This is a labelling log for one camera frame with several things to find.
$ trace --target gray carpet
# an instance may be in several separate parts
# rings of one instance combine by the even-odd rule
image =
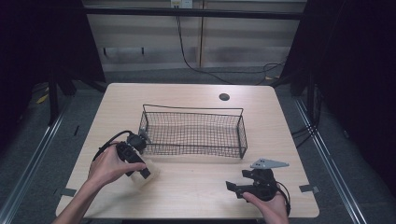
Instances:
[[[209,69],[219,71],[222,68]],[[233,71],[260,71],[262,68],[235,68]],[[274,77],[279,70],[269,72]],[[216,74],[233,84],[254,85],[263,80],[261,74]],[[197,74],[190,69],[136,71],[129,73],[107,73],[107,82],[139,83],[200,83],[224,84],[206,74]],[[265,79],[262,84],[273,80]],[[49,150],[41,163],[33,182],[21,202],[12,223],[50,223],[55,218],[55,209],[60,200],[54,195],[56,189],[64,188],[74,167],[78,153],[91,127],[103,94],[85,84],[76,83],[77,94],[64,114],[59,131],[52,140]],[[289,86],[276,88],[290,131],[304,127]],[[47,128],[49,102],[36,105],[32,101],[19,131],[9,144],[7,153],[0,160],[0,203],[3,205],[23,172],[26,162],[33,155],[41,136]],[[340,172],[356,197],[368,223],[396,223],[396,202],[376,173],[362,159],[355,144],[345,138],[336,118],[323,106],[319,131],[332,153]],[[295,139],[296,145],[305,136]],[[320,214],[316,218],[291,218],[290,223],[352,223],[338,191],[330,178],[324,163],[312,140],[298,148],[310,183],[318,186],[316,199]],[[121,220],[94,220],[92,223],[121,223]]]

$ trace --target wire mesh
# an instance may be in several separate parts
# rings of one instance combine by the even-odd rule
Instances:
[[[205,154],[243,158],[248,143],[240,115],[183,112],[148,112],[144,106],[140,132],[149,138],[144,153],[151,155]],[[195,108],[205,112],[208,108]]]

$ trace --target black bar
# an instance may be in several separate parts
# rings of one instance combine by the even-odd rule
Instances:
[[[191,8],[162,7],[40,7],[42,10],[66,10],[70,12],[97,15],[141,15],[141,16],[180,16],[213,18],[246,18],[269,20],[301,20],[305,15],[299,12],[235,11]]]

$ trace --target person's left hand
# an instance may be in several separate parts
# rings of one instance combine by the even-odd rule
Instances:
[[[116,147],[112,145],[92,162],[87,181],[102,188],[127,172],[145,168],[146,164],[143,162],[128,163],[120,160]]]

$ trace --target light wood tabletop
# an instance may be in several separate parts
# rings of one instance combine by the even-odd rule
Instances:
[[[227,93],[228,101],[219,96]],[[242,170],[250,170],[259,158],[283,161],[289,167],[273,169],[277,181],[290,192],[290,217],[316,217],[318,206],[312,191],[302,193],[308,180],[290,135],[276,93],[271,87],[191,84],[121,84],[108,86],[86,141],[67,184],[79,189],[87,178],[98,148],[116,133],[138,133],[143,105],[244,108],[247,152],[241,160],[209,155],[143,156],[160,172],[144,186],[139,173],[126,175],[105,186],[86,217],[105,218],[258,218],[260,212],[236,199],[225,181],[250,185]],[[125,141],[126,136],[118,138]],[[57,215],[72,197],[63,196]]]

